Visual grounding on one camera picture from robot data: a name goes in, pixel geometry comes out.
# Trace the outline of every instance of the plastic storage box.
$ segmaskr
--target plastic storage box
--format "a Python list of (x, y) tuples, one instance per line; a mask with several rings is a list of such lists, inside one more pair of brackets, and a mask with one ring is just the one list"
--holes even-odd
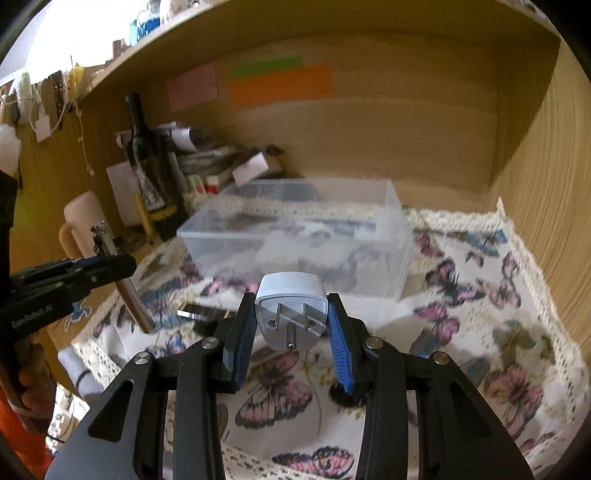
[(399, 298), (413, 233), (389, 180), (258, 180), (230, 186), (178, 229), (204, 276), (318, 275), (327, 292)]

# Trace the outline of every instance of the bottle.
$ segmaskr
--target bottle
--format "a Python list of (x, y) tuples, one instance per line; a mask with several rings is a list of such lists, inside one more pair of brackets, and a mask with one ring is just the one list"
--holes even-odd
[(148, 215), (163, 241), (173, 238), (187, 219), (161, 135), (150, 130), (144, 119), (139, 95), (125, 96), (132, 137), (127, 146), (131, 168), (138, 180)]

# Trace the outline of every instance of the orange sleeve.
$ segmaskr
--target orange sleeve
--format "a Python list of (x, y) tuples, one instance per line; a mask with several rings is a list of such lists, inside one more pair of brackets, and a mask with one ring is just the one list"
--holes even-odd
[(45, 436), (27, 432), (18, 415), (14, 413), (0, 388), (0, 430), (25, 466), (38, 479), (43, 479)]

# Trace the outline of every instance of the orange sticky note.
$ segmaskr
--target orange sticky note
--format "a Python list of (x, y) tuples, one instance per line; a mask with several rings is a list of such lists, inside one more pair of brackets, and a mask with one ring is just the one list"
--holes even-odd
[(236, 107), (289, 100), (319, 100), (334, 95), (332, 72), (328, 65), (280, 70), (230, 83), (230, 100)]

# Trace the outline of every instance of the tablecloth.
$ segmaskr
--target tablecloth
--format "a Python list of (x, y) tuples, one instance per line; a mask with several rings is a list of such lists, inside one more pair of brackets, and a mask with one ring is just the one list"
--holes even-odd
[[(478, 386), (534, 473), (542, 471), (566, 450), (589, 411), (589, 377), (540, 269), (502, 204), (485, 215), (406, 215), (415, 256), (400, 301), (342, 295), (345, 308), (402, 352), (447, 352)], [(240, 278), (203, 278), (179, 239), (147, 257), (134, 281), (160, 331), (139, 331), (113, 293), (73, 342), (105, 386), (135, 353), (182, 352), (204, 335), (199, 325), (176, 315), (186, 300), (236, 309), (242, 294), (257, 288)], [(365, 408), (342, 408), (331, 400), (336, 374), (328, 343), (279, 355), (260, 338), (255, 347), (242, 390), (218, 396), (228, 477), (353, 478)], [(409, 405), (409, 478), (416, 478), (412, 396)], [(173, 418), (174, 394), (165, 464), (173, 448)]]

